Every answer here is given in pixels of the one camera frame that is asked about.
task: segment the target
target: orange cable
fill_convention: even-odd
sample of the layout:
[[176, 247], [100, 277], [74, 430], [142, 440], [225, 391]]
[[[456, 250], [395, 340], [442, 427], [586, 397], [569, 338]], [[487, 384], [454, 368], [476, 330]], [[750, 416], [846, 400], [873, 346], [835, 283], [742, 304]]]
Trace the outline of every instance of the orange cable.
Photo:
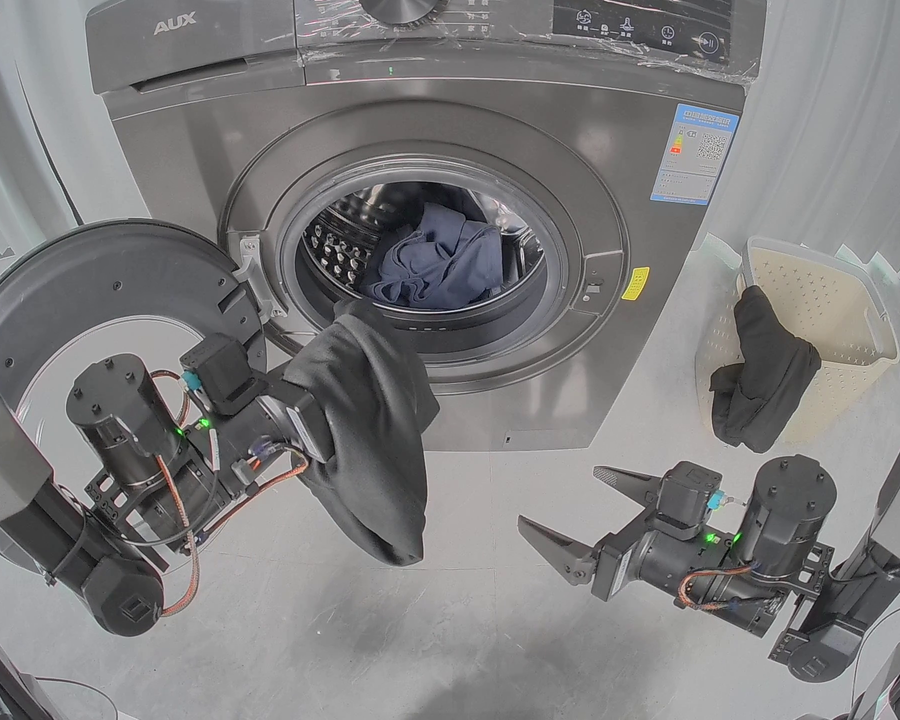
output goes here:
[[687, 594], [687, 585], [694, 579], [702, 576], [739, 576], [741, 574], [748, 573], [752, 568], [752, 565], [744, 565], [741, 568], [708, 568], [705, 570], [695, 570], [693, 573], [688, 573], [680, 581], [679, 586], [676, 588], [676, 596], [679, 598], [680, 602], [683, 603], [683, 605], [695, 611], [719, 611], [720, 608], [723, 607], [723, 605], [720, 603], [700, 604], [695, 603], [693, 600], [691, 600], [689, 595]]
[[[180, 374], [174, 373], [172, 370], [154, 370], [150, 372], [150, 378], [174, 378], [177, 381], [180, 381]], [[183, 408], [180, 410], [180, 413], [177, 415], [176, 425], [180, 426], [184, 422], [187, 421], [187, 414], [190, 413], [190, 395], [187, 392], [183, 392]]]
[[[163, 461], [163, 457], [160, 454], [156, 455], [156, 463], [160, 465], [160, 472], [163, 473], [164, 478], [167, 480], [170, 495], [173, 496], [176, 510], [180, 512], [180, 520], [183, 522], [183, 527], [189, 528], [190, 519], [187, 517], [187, 510], [183, 507], [183, 499], [180, 498], [177, 484], [174, 482], [174, 478], [171, 476], [170, 470], [167, 468], [167, 464]], [[161, 616], [163, 617], [171, 617], [174, 614], [179, 614], [183, 609], [189, 606], [197, 596], [197, 588], [201, 583], [201, 563], [197, 555], [197, 542], [194, 539], [193, 531], [187, 532], [187, 545], [190, 546], [190, 559], [193, 563], [192, 570], [190, 571], [190, 585], [187, 586], [187, 591], [184, 592], [183, 597], [173, 603], [173, 605], [163, 609], [163, 612], [161, 613]]]
[[294, 453], [303, 460], [303, 463], [301, 463], [300, 466], [297, 466], [294, 469], [291, 469], [289, 472], [284, 472], [283, 474], [277, 475], [272, 480], [267, 480], [262, 486], [260, 486], [260, 489], [256, 493], [254, 493], [250, 498], [245, 499], [244, 501], [241, 501], [240, 504], [238, 504], [232, 510], [229, 510], [227, 514], [225, 514], [223, 517], [221, 517], [219, 520], [217, 520], [213, 525], [211, 525], [209, 528], [207, 528], [205, 531], [203, 531], [202, 533], [204, 534], [204, 536], [210, 536], [214, 531], [218, 530], [219, 528], [222, 528], [227, 523], [227, 521], [229, 521], [234, 515], [236, 515], [238, 512], [240, 512], [240, 510], [242, 510], [244, 507], [246, 507], [248, 504], [250, 504], [253, 501], [253, 499], [255, 499], [255, 498], [259, 497], [261, 494], [263, 494], [264, 491], [266, 491], [267, 489], [272, 488], [273, 486], [276, 486], [277, 483], [282, 483], [284, 480], [289, 480], [291, 477], [297, 477], [299, 474], [306, 472], [307, 468], [310, 466], [310, 460], [307, 459], [302, 453], [300, 453], [300, 451], [297, 451], [297, 450], [290, 451], [291, 455], [293, 455]]

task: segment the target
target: yellow warning sticker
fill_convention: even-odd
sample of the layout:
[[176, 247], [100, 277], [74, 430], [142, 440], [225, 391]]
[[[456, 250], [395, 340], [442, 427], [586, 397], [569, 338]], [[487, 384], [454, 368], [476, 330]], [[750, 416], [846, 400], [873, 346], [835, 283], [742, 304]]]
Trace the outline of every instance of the yellow warning sticker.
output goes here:
[[650, 267], [635, 267], [630, 275], [630, 284], [626, 286], [624, 294], [620, 296], [625, 302], [635, 302], [643, 293], [643, 287], [650, 276]]

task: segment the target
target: qr code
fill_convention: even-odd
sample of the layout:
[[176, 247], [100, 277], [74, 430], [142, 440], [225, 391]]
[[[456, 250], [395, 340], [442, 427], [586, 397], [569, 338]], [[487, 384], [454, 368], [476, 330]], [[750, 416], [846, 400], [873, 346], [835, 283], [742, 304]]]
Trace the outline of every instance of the qr code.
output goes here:
[[727, 150], [729, 136], [720, 136], [717, 133], [704, 133], [699, 138], [696, 146], [696, 156], [705, 161], [719, 161]]

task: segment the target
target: plastic film wrap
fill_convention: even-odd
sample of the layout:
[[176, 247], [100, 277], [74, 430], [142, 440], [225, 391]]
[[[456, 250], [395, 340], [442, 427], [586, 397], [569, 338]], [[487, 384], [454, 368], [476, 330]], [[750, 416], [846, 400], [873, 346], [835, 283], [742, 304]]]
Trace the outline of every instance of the plastic film wrap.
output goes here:
[[388, 25], [360, 0], [294, 0], [306, 64], [336, 58], [334, 46], [354, 42], [379, 42], [381, 51], [421, 40], [447, 49], [543, 43], [745, 87], [759, 70], [766, 7], [766, 0], [440, 0], [423, 19]]

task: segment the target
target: white laundry basket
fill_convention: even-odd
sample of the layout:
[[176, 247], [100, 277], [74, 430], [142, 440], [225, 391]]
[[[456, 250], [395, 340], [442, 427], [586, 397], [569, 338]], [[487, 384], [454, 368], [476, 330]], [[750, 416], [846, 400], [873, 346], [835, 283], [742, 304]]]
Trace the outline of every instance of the white laundry basket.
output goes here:
[[864, 270], [807, 247], [751, 237], [737, 290], [727, 297], [696, 351], [696, 394], [708, 429], [713, 429], [710, 375], [743, 360], [733, 306], [743, 289], [754, 284], [767, 295], [780, 324], [819, 351], [822, 366], [780, 435], [784, 442], [802, 443], [823, 431], [900, 360], [897, 335]]

